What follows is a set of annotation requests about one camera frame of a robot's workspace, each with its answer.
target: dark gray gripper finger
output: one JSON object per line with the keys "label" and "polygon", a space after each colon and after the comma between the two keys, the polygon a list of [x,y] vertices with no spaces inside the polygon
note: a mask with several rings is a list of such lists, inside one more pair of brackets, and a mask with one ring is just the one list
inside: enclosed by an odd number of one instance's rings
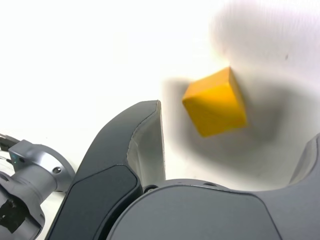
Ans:
{"label": "dark gray gripper finger", "polygon": [[117,217],[143,194],[127,152],[137,127],[160,108],[140,102],[113,118],[97,134],[53,221],[47,240],[100,240]]}

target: white wall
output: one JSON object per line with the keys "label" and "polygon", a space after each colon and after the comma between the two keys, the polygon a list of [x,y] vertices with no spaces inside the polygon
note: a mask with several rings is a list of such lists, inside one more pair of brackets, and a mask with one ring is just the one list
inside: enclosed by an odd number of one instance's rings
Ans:
{"label": "white wall", "polygon": [[[168,178],[244,190],[284,186],[305,143],[320,132],[319,5],[2,1],[0,133],[48,145],[77,168],[116,114],[160,99]],[[181,97],[190,81],[229,62],[251,127],[200,138]],[[61,199],[54,194],[43,204],[39,239]]]}

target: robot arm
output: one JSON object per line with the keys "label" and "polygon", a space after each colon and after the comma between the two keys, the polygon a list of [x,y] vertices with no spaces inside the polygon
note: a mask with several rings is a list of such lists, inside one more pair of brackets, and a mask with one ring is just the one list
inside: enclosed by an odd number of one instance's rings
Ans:
{"label": "robot arm", "polygon": [[[140,102],[98,133],[46,240],[318,240],[319,137],[306,145],[292,184],[281,189],[243,192],[200,180],[165,180],[161,105]],[[20,155],[32,161],[27,152]],[[51,175],[56,183],[58,175]]]}

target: wooden block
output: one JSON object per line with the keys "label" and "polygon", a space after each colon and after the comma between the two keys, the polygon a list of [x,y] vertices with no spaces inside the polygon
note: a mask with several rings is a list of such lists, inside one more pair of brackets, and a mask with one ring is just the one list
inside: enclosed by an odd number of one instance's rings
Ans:
{"label": "wooden block", "polygon": [[191,83],[182,103],[203,137],[247,125],[243,98],[230,67]]}

